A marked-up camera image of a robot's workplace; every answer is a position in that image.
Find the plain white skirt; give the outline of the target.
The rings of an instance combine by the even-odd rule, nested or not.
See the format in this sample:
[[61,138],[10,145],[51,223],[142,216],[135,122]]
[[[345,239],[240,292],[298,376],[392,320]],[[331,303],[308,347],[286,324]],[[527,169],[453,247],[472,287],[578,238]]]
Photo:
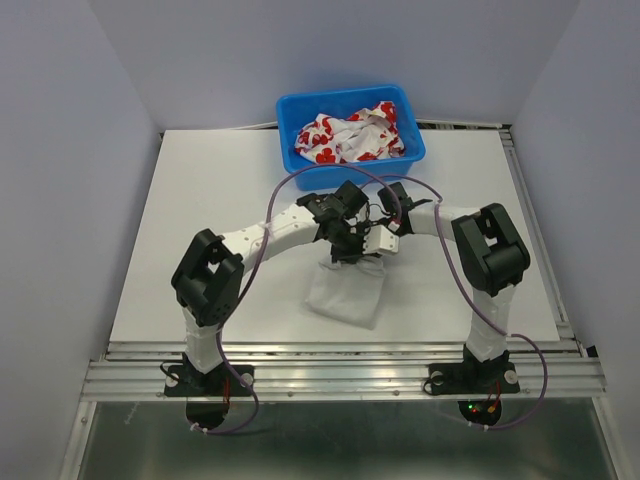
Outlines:
[[381,258],[365,256],[347,263],[327,257],[315,269],[306,305],[325,318],[373,330],[385,278]]

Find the red poppy floral skirt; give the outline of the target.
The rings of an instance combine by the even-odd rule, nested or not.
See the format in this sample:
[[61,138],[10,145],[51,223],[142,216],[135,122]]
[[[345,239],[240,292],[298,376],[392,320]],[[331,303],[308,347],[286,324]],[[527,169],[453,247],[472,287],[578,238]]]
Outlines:
[[405,154],[397,127],[397,108],[381,101],[346,119],[319,113],[297,134],[294,151],[315,164],[359,163]]

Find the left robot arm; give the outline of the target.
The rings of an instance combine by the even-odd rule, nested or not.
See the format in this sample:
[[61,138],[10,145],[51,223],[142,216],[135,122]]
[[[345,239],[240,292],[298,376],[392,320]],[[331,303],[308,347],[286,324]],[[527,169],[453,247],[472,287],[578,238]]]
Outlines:
[[358,215],[367,203],[367,195],[346,181],[333,193],[300,197],[264,223],[222,235],[197,233],[171,278],[185,317],[186,347],[181,361],[164,370],[165,395],[247,396],[255,369],[226,366],[219,339],[259,264],[319,240],[349,260],[361,257],[367,224]]

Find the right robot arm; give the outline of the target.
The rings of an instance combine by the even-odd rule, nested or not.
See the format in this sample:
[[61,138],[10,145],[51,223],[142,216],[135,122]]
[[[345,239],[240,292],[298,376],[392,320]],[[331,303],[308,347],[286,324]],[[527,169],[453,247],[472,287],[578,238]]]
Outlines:
[[429,364],[426,392],[434,396],[517,393],[507,328],[516,286],[531,257],[505,207],[492,203],[461,208],[441,199],[415,201],[399,182],[381,189],[378,197],[389,215],[401,214],[400,236],[439,239],[454,281],[472,310],[462,361]]

